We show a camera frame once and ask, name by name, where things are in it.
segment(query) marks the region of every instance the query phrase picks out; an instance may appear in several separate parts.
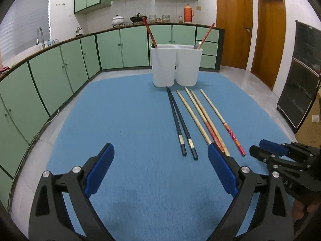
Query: chopstick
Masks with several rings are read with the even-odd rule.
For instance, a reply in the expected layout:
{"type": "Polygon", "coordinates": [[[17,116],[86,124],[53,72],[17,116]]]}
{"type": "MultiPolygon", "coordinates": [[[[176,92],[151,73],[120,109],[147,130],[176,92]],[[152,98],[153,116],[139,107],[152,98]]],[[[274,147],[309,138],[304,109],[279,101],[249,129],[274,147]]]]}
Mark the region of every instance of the chopstick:
{"type": "Polygon", "coordinates": [[[177,112],[177,115],[178,115],[178,117],[179,117],[179,120],[180,120],[180,122],[181,122],[181,124],[182,124],[182,128],[183,128],[183,130],[184,130],[185,136],[186,136],[186,138],[187,138],[189,148],[191,149],[193,159],[194,159],[194,160],[198,160],[198,155],[197,155],[197,153],[196,153],[195,146],[194,146],[193,141],[192,141],[192,139],[191,139],[191,135],[190,135],[189,132],[188,132],[188,129],[187,129],[187,127],[186,127],[186,124],[185,124],[185,122],[184,122],[184,119],[183,119],[183,117],[182,117],[182,114],[180,113],[179,108],[178,108],[178,106],[177,106],[177,104],[176,104],[176,101],[175,101],[174,96],[173,96],[173,94],[172,94],[172,92],[171,92],[171,89],[167,88],[167,91],[168,91],[169,94],[171,95],[171,98],[172,98],[174,107],[175,107],[175,109],[176,109],[176,112],[177,112]]]}
{"type": "Polygon", "coordinates": [[[150,30],[149,25],[148,25],[148,23],[147,23],[147,21],[146,21],[146,18],[143,17],[143,18],[142,18],[142,21],[144,22],[144,25],[146,26],[147,32],[148,32],[148,34],[149,34],[149,36],[150,36],[150,38],[151,38],[151,41],[153,42],[153,45],[155,46],[155,48],[157,48],[156,41],[155,41],[155,39],[154,39],[153,34],[151,33],[151,30],[150,30]]]}
{"type": "Polygon", "coordinates": [[[198,46],[198,48],[197,48],[198,50],[202,47],[203,43],[205,42],[206,38],[207,38],[208,35],[210,34],[210,32],[211,32],[211,30],[213,29],[214,25],[215,25],[215,23],[212,23],[210,29],[209,29],[208,32],[205,34],[205,36],[204,36],[201,44],[198,46]]]}
{"type": "Polygon", "coordinates": [[[212,136],[213,140],[215,141],[216,145],[219,147],[219,149],[224,153],[224,149],[221,145],[221,143],[219,142],[217,136],[215,135],[213,129],[211,128],[210,124],[208,123],[208,121],[206,120],[206,117],[204,116],[204,114],[202,113],[200,107],[198,106],[198,104],[196,103],[196,101],[194,100],[193,96],[191,95],[191,93],[189,92],[189,90],[185,87],[185,91],[187,92],[188,96],[190,97],[192,103],[194,104],[196,110],[198,111],[199,115],[201,116],[202,120],[205,123],[205,126],[207,127],[208,131],[210,132],[210,135],[212,136]]]}
{"type": "Polygon", "coordinates": [[[223,153],[225,153],[226,156],[229,156],[229,157],[230,157],[231,155],[230,155],[227,147],[225,146],[225,144],[224,144],[224,142],[223,142],[223,139],[222,139],[222,137],[220,136],[218,130],[217,130],[216,127],[214,126],[214,123],[212,122],[210,116],[208,116],[205,108],[203,107],[203,105],[201,104],[201,102],[199,101],[199,99],[197,98],[197,96],[195,95],[195,93],[194,93],[192,90],[191,90],[191,93],[192,93],[194,99],[196,100],[198,106],[200,107],[201,111],[203,112],[204,116],[206,117],[208,123],[210,124],[212,130],[213,130],[214,133],[216,134],[216,136],[217,136],[217,138],[218,138],[218,140],[219,140],[219,143],[220,143],[221,146],[223,147],[223,149],[224,149],[223,153]]]}
{"type": "Polygon", "coordinates": [[[182,102],[184,103],[185,107],[187,108],[188,112],[190,113],[190,115],[192,116],[193,120],[196,123],[196,126],[198,127],[198,129],[200,130],[202,136],[204,137],[206,143],[208,145],[210,145],[212,143],[212,141],[210,140],[210,138],[208,137],[208,135],[206,134],[206,131],[204,130],[204,128],[202,127],[201,123],[199,122],[199,120],[197,119],[197,117],[195,116],[194,112],[192,111],[191,107],[188,105],[187,101],[184,99],[184,97],[182,96],[182,94],[180,94],[180,92],[178,90],[176,90],[178,96],[180,97],[180,99],[182,100],[182,102]]]}
{"type": "Polygon", "coordinates": [[[170,104],[171,104],[171,109],[172,109],[172,113],[173,113],[173,118],[174,118],[174,122],[175,122],[175,126],[176,126],[177,135],[179,137],[179,144],[180,144],[180,147],[181,147],[182,155],[185,157],[186,156],[186,148],[185,148],[185,143],[184,143],[184,139],[183,139],[183,136],[182,136],[182,131],[180,129],[179,121],[178,121],[177,116],[176,116],[176,112],[175,112],[175,108],[174,108],[172,97],[171,97],[171,95],[169,93],[169,88],[166,87],[166,89],[167,89],[168,98],[169,98],[170,104]]]}
{"type": "Polygon", "coordinates": [[[242,156],[245,156],[245,151],[242,148],[240,142],[237,140],[236,136],[234,135],[234,133],[232,132],[231,128],[227,125],[227,123],[225,122],[225,120],[223,119],[222,115],[219,113],[219,111],[215,108],[214,104],[211,102],[211,100],[208,98],[208,96],[205,94],[205,92],[203,92],[202,89],[200,89],[200,92],[203,94],[203,96],[205,97],[205,99],[208,101],[208,103],[211,105],[212,109],[215,111],[216,115],[219,117],[219,119],[221,120],[221,122],[223,123],[224,127],[226,128],[226,130],[228,131],[228,133],[230,134],[230,136],[232,137],[235,145],[237,146],[237,148],[239,149],[240,153],[242,154],[242,156]]]}

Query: blue gripper pad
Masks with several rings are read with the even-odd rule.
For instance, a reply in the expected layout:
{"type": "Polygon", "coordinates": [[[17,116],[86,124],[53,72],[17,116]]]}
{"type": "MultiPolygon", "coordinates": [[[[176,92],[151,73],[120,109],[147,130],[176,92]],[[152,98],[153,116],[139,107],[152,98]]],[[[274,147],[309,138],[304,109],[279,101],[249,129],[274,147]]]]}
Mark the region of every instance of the blue gripper pad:
{"type": "Polygon", "coordinates": [[[114,159],[114,154],[114,146],[112,144],[109,144],[105,150],[103,149],[103,153],[100,153],[99,159],[87,175],[86,188],[84,190],[87,198],[97,192],[114,159]]]}
{"type": "Polygon", "coordinates": [[[219,177],[226,193],[236,197],[239,190],[237,189],[236,175],[233,173],[229,165],[216,149],[214,144],[208,146],[208,159],[210,160],[216,174],[219,177]]]}
{"type": "Polygon", "coordinates": [[[261,149],[264,149],[276,156],[285,156],[288,154],[288,148],[280,144],[262,139],[259,144],[261,149]]]}

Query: door frame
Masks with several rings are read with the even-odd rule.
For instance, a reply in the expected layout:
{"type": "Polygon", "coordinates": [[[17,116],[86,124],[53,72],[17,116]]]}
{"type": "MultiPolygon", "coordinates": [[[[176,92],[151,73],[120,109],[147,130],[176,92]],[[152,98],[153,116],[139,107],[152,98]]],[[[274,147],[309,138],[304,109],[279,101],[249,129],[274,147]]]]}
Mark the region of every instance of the door frame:
{"type": "MultiPolygon", "coordinates": [[[[252,74],[253,73],[253,65],[254,65],[254,59],[255,59],[255,55],[256,55],[256,45],[257,45],[257,42],[258,42],[258,31],[259,31],[259,14],[260,14],[260,0],[257,0],[257,8],[258,8],[258,16],[257,16],[257,30],[256,30],[256,41],[255,41],[255,49],[254,49],[254,55],[253,55],[253,61],[252,61],[252,65],[251,65],[251,69],[250,69],[250,72],[252,74]]],[[[283,59],[283,53],[284,53],[284,46],[285,46],[285,39],[286,39],[286,27],[287,27],[287,17],[286,17],[286,4],[285,4],[285,0],[283,0],[283,5],[284,5],[284,10],[285,10],[285,35],[284,35],[284,44],[283,44],[283,51],[282,51],[282,58],[281,58],[281,62],[282,62],[282,59],[283,59]]],[[[275,82],[277,80],[277,77],[279,75],[279,72],[280,72],[280,67],[281,67],[281,62],[280,62],[280,66],[279,66],[279,71],[278,71],[278,74],[275,78],[275,81],[273,83],[273,86],[270,88],[271,91],[273,91],[273,88],[275,86],[275,82]]]]}
{"type": "MultiPolygon", "coordinates": [[[[217,26],[217,18],[218,18],[218,13],[217,13],[217,4],[218,4],[218,0],[216,0],[216,26],[217,26]]],[[[250,60],[250,55],[251,55],[251,49],[252,49],[252,46],[253,46],[253,31],[254,31],[254,19],[255,19],[255,16],[254,16],[254,0],[252,0],[252,26],[251,26],[251,39],[250,39],[250,47],[249,47],[249,51],[248,51],[248,58],[247,58],[247,64],[245,66],[245,69],[241,69],[241,70],[249,70],[248,69],[248,64],[249,64],[249,61],[250,60]]]]}

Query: hand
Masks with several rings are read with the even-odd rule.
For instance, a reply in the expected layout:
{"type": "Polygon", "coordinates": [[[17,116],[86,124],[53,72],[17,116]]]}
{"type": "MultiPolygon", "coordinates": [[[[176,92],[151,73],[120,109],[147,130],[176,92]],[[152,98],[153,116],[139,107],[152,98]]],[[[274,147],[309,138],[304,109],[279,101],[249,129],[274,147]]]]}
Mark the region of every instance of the hand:
{"type": "MultiPolygon", "coordinates": [[[[308,205],[307,212],[311,213],[316,211],[319,208],[320,204],[321,204],[321,201],[315,201],[311,203],[310,205],[308,205]]],[[[304,207],[305,206],[300,201],[296,199],[294,200],[293,207],[292,207],[292,217],[294,222],[303,218],[304,207]]]]}

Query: white label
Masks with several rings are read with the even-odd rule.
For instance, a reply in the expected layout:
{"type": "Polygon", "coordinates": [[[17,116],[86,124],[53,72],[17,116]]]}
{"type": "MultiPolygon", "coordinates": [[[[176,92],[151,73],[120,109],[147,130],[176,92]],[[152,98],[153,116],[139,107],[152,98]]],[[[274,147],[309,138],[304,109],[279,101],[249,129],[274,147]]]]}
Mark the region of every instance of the white label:
{"type": "Polygon", "coordinates": [[[312,122],[319,122],[319,115],[312,115],[312,122]]]}
{"type": "Polygon", "coordinates": [[[195,147],[194,147],[194,144],[193,144],[193,141],[192,141],[191,139],[188,140],[188,143],[189,143],[189,145],[190,145],[191,148],[195,148],[195,147]]]}
{"type": "Polygon", "coordinates": [[[179,142],[181,143],[181,145],[184,145],[184,139],[182,135],[179,135],[179,142]]]}

